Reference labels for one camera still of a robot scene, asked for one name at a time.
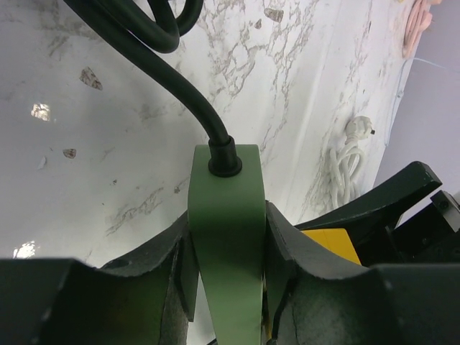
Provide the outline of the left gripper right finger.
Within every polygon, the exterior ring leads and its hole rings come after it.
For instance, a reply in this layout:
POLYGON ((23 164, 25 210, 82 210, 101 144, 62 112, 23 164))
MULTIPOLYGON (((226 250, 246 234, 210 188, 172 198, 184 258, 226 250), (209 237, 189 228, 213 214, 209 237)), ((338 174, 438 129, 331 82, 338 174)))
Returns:
POLYGON ((369 270, 324 248, 268 202, 265 273, 272 339, 371 340, 369 270))

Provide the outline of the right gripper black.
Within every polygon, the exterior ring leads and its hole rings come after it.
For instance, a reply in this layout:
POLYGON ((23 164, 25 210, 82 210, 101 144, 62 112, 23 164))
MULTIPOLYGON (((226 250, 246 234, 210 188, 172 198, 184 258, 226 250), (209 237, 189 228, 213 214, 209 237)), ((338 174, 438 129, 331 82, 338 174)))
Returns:
POLYGON ((351 240, 361 241, 354 247, 367 267, 458 264, 459 203, 446 191, 431 196, 431 203, 406 222, 388 226, 441 186, 441 180, 427 164, 415 161, 357 199, 296 228, 346 229, 351 240))

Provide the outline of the green power strip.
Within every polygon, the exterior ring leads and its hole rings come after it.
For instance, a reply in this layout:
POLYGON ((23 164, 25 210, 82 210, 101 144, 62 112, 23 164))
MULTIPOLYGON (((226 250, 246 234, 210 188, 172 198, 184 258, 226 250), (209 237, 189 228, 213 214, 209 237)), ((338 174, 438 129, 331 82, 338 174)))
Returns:
POLYGON ((265 191, 259 148, 239 144, 238 175, 208 170, 210 152, 194 152, 188 223, 218 344, 260 344, 265 191))

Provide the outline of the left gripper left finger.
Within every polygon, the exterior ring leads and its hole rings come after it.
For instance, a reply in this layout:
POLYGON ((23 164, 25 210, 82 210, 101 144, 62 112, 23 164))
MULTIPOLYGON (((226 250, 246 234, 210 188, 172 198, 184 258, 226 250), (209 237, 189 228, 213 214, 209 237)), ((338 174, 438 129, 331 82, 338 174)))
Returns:
POLYGON ((160 232, 132 251, 117 257, 101 270, 122 277, 137 277, 151 272, 168 257, 175 258, 173 281, 188 321, 194 321, 198 289, 198 260, 193 248, 188 214, 183 213, 166 230, 160 232))

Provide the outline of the yellow cube socket adapter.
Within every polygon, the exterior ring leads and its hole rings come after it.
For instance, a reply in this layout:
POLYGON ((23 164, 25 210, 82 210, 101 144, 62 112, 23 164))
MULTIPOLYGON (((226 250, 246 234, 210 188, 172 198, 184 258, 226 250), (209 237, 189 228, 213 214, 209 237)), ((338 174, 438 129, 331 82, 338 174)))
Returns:
POLYGON ((311 229, 302 230, 301 232, 330 252, 350 262, 361 265, 346 229, 311 229))

